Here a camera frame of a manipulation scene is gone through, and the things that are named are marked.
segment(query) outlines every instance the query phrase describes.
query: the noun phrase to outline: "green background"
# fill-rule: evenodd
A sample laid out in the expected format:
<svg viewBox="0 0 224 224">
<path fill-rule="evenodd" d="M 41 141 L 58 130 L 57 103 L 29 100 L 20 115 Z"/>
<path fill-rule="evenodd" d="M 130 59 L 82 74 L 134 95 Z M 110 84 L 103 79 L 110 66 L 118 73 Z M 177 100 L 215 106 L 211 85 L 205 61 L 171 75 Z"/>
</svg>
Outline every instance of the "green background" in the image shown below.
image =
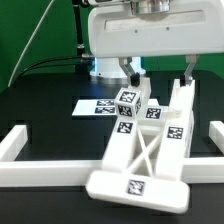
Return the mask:
<svg viewBox="0 0 224 224">
<path fill-rule="evenodd" d="M 7 87 L 12 71 L 50 0 L 0 0 L 0 92 Z M 72 0 L 55 0 L 27 51 L 18 72 L 47 58 L 76 54 Z M 87 20 L 90 9 L 81 9 L 84 42 L 89 52 Z M 147 71 L 184 70 L 184 56 L 143 58 Z M 212 71 L 224 78 L 224 54 L 200 56 L 198 70 Z M 44 72 L 61 72 L 60 68 Z"/>
</svg>

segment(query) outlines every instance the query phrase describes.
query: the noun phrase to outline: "white cube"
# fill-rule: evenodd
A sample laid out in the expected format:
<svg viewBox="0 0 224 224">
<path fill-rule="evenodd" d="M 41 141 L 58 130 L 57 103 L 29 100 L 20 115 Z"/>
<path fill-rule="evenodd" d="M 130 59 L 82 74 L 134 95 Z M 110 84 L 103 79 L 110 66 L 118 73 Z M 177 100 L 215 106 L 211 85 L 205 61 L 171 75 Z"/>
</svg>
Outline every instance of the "white cube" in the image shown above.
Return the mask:
<svg viewBox="0 0 224 224">
<path fill-rule="evenodd" d="M 114 104 L 118 117 L 136 119 L 142 106 L 141 91 L 121 88 Z"/>
</svg>

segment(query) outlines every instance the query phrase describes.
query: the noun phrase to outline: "black tabletop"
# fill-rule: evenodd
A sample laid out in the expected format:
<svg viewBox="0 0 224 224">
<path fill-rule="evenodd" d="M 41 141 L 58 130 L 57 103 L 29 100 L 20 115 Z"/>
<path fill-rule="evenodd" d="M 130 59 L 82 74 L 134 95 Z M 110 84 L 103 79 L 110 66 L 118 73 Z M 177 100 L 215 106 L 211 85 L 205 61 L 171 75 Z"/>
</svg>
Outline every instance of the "black tabletop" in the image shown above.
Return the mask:
<svg viewBox="0 0 224 224">
<path fill-rule="evenodd" d="M 155 72 L 151 98 L 168 105 L 175 78 L 183 72 Z M 222 156 L 208 137 L 209 122 L 224 121 L 224 81 L 195 72 L 195 128 L 191 157 Z M 116 117 L 72 117 L 79 99 L 111 99 L 121 88 L 94 84 L 84 74 L 33 74 L 0 94 L 0 140 L 26 124 L 29 141 L 17 161 L 101 159 Z M 190 185 L 187 213 L 174 215 L 92 200 L 83 186 L 0 188 L 0 223 L 223 223 L 224 184 Z"/>
</svg>

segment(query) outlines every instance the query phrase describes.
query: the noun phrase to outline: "white rectangular base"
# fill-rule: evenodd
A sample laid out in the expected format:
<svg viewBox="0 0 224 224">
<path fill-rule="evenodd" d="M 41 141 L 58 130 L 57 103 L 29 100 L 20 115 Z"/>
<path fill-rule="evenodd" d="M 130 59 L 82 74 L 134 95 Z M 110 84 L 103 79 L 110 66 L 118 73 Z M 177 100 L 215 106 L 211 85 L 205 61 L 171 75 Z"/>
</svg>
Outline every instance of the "white rectangular base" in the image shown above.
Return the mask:
<svg viewBox="0 0 224 224">
<path fill-rule="evenodd" d="M 188 208 L 189 187 L 180 181 L 140 175 L 95 171 L 86 189 L 92 198 L 183 213 Z"/>
</svg>

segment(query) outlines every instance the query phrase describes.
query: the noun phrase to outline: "cable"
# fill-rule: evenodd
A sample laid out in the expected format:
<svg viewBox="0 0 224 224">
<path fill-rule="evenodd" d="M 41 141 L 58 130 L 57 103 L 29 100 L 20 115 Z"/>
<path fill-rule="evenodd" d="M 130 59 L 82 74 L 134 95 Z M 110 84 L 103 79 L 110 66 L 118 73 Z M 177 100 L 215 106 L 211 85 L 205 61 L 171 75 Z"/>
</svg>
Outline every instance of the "cable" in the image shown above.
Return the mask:
<svg viewBox="0 0 224 224">
<path fill-rule="evenodd" d="M 25 46 L 25 48 L 24 48 L 22 54 L 20 55 L 19 60 L 18 60 L 16 66 L 15 66 L 13 72 L 12 72 L 11 77 L 10 77 L 10 80 L 9 80 L 9 83 L 8 83 L 8 87 L 11 86 L 11 84 L 12 84 L 12 80 L 13 80 L 15 74 L 16 74 L 16 71 L 17 71 L 17 69 L 18 69 L 18 67 L 19 67 L 19 65 L 20 65 L 20 63 L 21 63 L 21 61 L 23 60 L 24 55 L 26 54 L 26 52 L 27 52 L 27 50 L 28 50 L 28 48 L 29 48 L 29 46 L 30 46 L 32 40 L 34 39 L 34 37 L 35 37 L 37 31 L 39 30 L 39 28 L 40 28 L 42 22 L 44 21 L 46 15 L 48 14 L 48 12 L 49 12 L 51 6 L 52 6 L 53 3 L 54 3 L 54 1 L 55 1 L 55 0 L 51 0 L 51 2 L 48 4 L 48 6 L 47 6 L 47 8 L 46 8 L 46 10 L 45 10 L 45 12 L 44 12 L 44 14 L 42 15 L 40 21 L 38 22 L 38 24 L 37 24 L 37 26 L 36 26 L 36 28 L 35 28 L 35 30 L 33 31 L 33 34 L 31 35 L 29 41 L 27 42 L 27 44 L 26 44 L 26 46 Z"/>
<path fill-rule="evenodd" d="M 76 62 L 76 63 L 72 63 L 72 64 L 56 64 L 56 65 L 45 65 L 45 66 L 29 66 L 28 68 L 24 69 L 19 75 L 17 75 L 17 77 L 15 78 L 14 82 L 16 82 L 25 73 L 27 73 L 29 71 L 32 71 L 32 70 L 42 69 L 42 68 L 51 68 L 51 67 L 65 67 L 65 66 L 73 66 L 74 67 L 74 66 L 80 65 L 80 64 L 86 64 L 88 66 L 93 66 L 94 65 L 94 61 L 92 61 L 92 60 L 84 60 L 84 61 L 80 61 L 80 62 Z"/>
</svg>

